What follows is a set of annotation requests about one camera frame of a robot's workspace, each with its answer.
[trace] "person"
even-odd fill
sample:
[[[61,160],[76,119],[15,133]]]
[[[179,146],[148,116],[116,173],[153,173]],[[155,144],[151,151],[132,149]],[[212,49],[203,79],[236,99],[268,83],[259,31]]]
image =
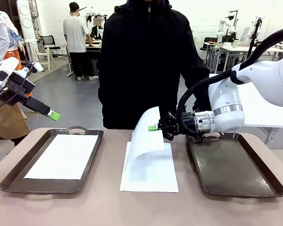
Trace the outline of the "person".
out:
[[[96,21],[96,25],[92,28],[90,37],[94,38],[94,39],[102,39],[102,35],[101,35],[101,30],[103,30],[103,28],[100,25],[100,21]]]
[[[7,28],[0,16],[0,62],[9,48]],[[0,137],[10,139],[15,145],[19,144],[29,133],[18,105],[4,105],[0,108]]]
[[[19,35],[17,28],[13,25],[13,23],[11,22],[9,16],[7,15],[7,13],[0,11],[1,13],[1,19],[3,20],[3,23],[5,24],[5,26],[11,30],[13,30],[17,35]],[[3,59],[8,59],[10,57],[15,57],[19,60],[19,64],[16,68],[16,70],[21,70],[22,66],[21,66],[21,59],[20,59],[20,55],[18,52],[18,47],[19,49],[23,52],[23,54],[25,55],[25,48],[22,45],[21,41],[19,41],[17,43],[17,45],[14,45],[13,47],[9,48],[6,55],[4,56]]]
[[[63,22],[64,36],[68,43],[72,67],[77,80],[80,81],[83,79],[83,71],[88,73],[85,40],[87,39],[89,46],[92,46],[91,38],[87,25],[78,18],[80,16],[79,5],[76,2],[71,2],[69,7],[71,16]],[[89,80],[94,79],[98,79],[98,76],[89,76]]]
[[[115,10],[105,23],[99,99],[104,127],[134,129],[152,107],[159,106],[161,117],[175,114],[180,75],[190,88],[210,71],[188,19],[168,0],[128,0]],[[195,96],[194,109],[211,110],[208,89]]]

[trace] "tray handle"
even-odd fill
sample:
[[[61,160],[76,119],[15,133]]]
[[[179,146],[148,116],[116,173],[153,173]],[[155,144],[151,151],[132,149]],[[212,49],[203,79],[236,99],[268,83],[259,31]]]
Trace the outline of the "tray handle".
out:
[[[72,126],[72,127],[68,128],[68,129],[66,129],[66,131],[67,131],[68,134],[70,135],[70,131],[72,131],[73,129],[81,129],[81,130],[83,130],[83,131],[84,131],[83,134],[79,133],[79,134],[81,134],[81,135],[86,134],[87,131],[88,131],[88,129],[86,129],[86,128],[82,127],[82,126]]]

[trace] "orange pants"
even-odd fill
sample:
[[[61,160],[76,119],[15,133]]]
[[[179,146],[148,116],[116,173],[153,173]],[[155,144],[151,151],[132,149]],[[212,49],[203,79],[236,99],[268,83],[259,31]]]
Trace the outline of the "orange pants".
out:
[[[18,64],[18,66],[16,67],[16,70],[21,70],[21,69],[22,69],[22,66],[21,66],[21,60],[20,60],[20,55],[19,55],[18,50],[16,49],[16,50],[7,52],[7,53],[5,54],[5,56],[4,56],[3,59],[6,60],[6,59],[8,59],[8,58],[10,58],[10,57],[15,57],[15,58],[18,59],[19,64]]]

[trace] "tray rim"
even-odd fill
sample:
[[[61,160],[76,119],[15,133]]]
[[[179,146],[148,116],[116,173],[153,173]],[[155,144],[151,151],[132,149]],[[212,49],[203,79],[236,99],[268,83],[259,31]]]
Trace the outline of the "tray rim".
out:
[[[85,133],[84,134],[78,134],[78,133],[74,133],[74,134],[70,134],[69,132],[73,129],[81,129],[81,130],[84,130]],[[16,181],[17,177],[21,174],[21,172],[27,167],[27,165],[30,163],[30,161],[35,157],[36,154],[38,154],[38,152],[43,148],[43,146],[47,143],[47,141],[53,137],[53,136],[56,136],[58,134],[69,134],[69,135],[81,135],[81,136],[84,136],[84,135],[89,135],[88,133],[90,132],[97,132],[97,135],[99,136],[97,141],[96,141],[96,144],[92,150],[92,153],[90,155],[90,158],[85,166],[85,169],[83,171],[83,174],[82,174],[82,177],[80,180],[76,180],[76,181],[79,181],[80,183],[80,186],[78,189],[76,190],[73,190],[73,191],[58,191],[58,192],[48,192],[48,191],[16,191],[16,190],[12,190],[10,189],[10,187],[12,186],[12,184]],[[80,127],[80,126],[73,126],[73,127],[70,127],[70,128],[67,128],[67,129],[55,129],[55,128],[52,128],[52,129],[48,129],[47,131],[44,132],[44,134],[40,137],[40,139],[36,142],[36,144],[21,158],[21,160],[13,167],[13,169],[4,177],[4,179],[1,181],[0,183],[0,190],[3,191],[3,192],[10,192],[10,193],[22,193],[22,194],[75,194],[77,192],[79,192],[82,187],[84,186],[85,184],[85,181],[86,181],[86,178],[87,178],[87,175],[88,175],[88,172],[89,172],[89,169],[92,165],[92,162],[93,162],[93,159],[97,153],[97,150],[99,148],[99,145],[100,145],[100,142],[102,140],[102,137],[104,135],[104,131],[102,130],[98,130],[98,129],[86,129],[84,127]],[[29,157],[30,155],[30,152],[35,149],[36,147],[38,146],[41,146],[39,148],[39,150],[33,155],[31,156],[31,158]],[[23,167],[23,169],[20,171],[20,172],[17,172],[17,169],[22,167],[22,164],[21,164],[21,161],[24,161],[26,158],[29,158],[29,161],[28,163]],[[4,186],[5,184],[8,184],[7,183],[7,180],[8,178],[12,175],[12,174],[16,174],[17,176],[15,177],[15,179],[12,180],[12,182],[9,184],[8,187]],[[35,180],[40,180],[40,181],[54,181],[54,179],[35,179]]]
[[[243,142],[245,142],[246,145],[248,145],[256,158],[258,158],[259,160],[261,160],[261,164],[263,164],[263,166],[269,171],[269,173],[277,180],[277,182],[281,185],[281,187],[283,188],[283,185],[282,183],[278,180],[278,178],[274,175],[274,173],[270,170],[270,168],[265,164],[265,162],[260,158],[260,156],[257,154],[257,152],[252,148],[252,146],[246,141],[246,139],[243,137],[242,134],[240,133],[224,133],[224,135],[220,134],[220,137],[216,137],[216,139],[232,139],[232,140],[238,140],[239,138],[242,138],[243,139]],[[270,198],[270,199],[273,199],[273,198],[281,198],[283,197],[283,194],[282,195],[274,195],[274,196],[270,196],[270,195],[231,195],[231,194],[216,194],[216,193],[212,193],[210,192],[206,186],[204,186],[204,182],[203,182],[203,179],[202,177],[200,176],[200,169],[199,167],[197,167],[197,163],[195,162],[195,155],[194,155],[194,152],[192,151],[192,148],[190,146],[190,143],[189,143],[189,139],[192,139],[191,136],[188,136],[186,135],[186,139],[187,139],[187,146],[189,148],[189,151],[192,156],[193,156],[193,162],[196,166],[196,170],[197,170],[197,175],[200,179],[200,182],[201,182],[201,186],[203,188],[203,190],[208,193],[209,195],[213,195],[213,196],[223,196],[223,197],[235,197],[235,198],[258,198],[258,199],[262,199],[262,198]],[[262,172],[262,170],[256,165],[256,168],[258,169],[258,171],[260,172],[261,175],[264,175],[264,173]]]

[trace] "black jacket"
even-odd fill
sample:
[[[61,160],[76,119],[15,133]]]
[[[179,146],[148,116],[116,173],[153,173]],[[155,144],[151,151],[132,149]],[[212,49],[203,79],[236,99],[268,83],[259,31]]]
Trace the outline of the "black jacket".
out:
[[[91,38],[94,38],[94,36],[96,36],[96,39],[102,39],[101,35],[98,34],[98,29],[96,26],[94,26],[91,30],[91,34],[90,34],[90,37]]]
[[[99,98],[108,129],[134,129],[155,106],[161,115],[174,113],[180,74],[188,88],[209,76],[189,21],[168,0],[128,0],[107,20],[104,33]],[[207,89],[196,98],[198,108],[210,110]]]

